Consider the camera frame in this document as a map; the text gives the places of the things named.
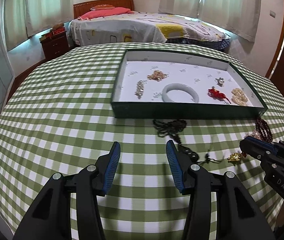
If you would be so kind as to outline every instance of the das logo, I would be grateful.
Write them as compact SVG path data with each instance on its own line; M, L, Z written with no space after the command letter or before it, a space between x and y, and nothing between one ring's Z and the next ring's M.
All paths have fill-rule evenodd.
M278 179L277 184L281 185L281 188L284 189L284 183L282 183L281 179Z

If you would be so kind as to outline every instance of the window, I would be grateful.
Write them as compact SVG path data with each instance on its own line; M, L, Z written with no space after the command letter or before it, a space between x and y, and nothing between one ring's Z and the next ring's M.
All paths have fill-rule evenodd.
M73 19L73 0L5 0L7 50L55 24Z
M254 41L261 0L161 0L159 11L198 18Z

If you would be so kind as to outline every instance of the bangle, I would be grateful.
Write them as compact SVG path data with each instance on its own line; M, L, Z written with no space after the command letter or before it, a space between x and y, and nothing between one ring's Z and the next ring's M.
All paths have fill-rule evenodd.
M192 96L192 98L194 99L195 103L199 102L199 95L194 91L194 89L192 89L191 87L189 87L187 85L179 84L179 83L169 84L169 85L164 87L164 89L162 91L162 100L163 100L163 102L168 102L168 103L174 102L173 100L171 100L168 97L168 92L172 91L172 90L184 91L184 92L186 92L186 93L188 93L188 94L190 94Z

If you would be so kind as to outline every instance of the pillow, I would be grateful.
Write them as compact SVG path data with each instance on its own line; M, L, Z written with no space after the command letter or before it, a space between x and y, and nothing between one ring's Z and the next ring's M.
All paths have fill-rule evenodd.
M99 17L106 17L112 15L120 15L125 13L134 13L130 9L123 8L123 7L116 7L110 10L98 10L98 11L90 11L86 14L83 14L81 17L78 17L78 20L90 20Z
M96 5L91 8L91 11L98 11L98 10L110 10L115 8L113 5L109 4L101 4L101 5Z

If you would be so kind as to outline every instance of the wooden headboard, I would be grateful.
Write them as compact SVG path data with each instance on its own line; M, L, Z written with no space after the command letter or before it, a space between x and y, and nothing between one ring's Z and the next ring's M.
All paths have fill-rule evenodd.
M89 12L92 7L96 5L101 5L101 4L109 4L115 7L124 7L124 8L131 9L131 11L134 11L133 0L96 0L96 1L74 4L73 5L74 19L77 19L83 14Z

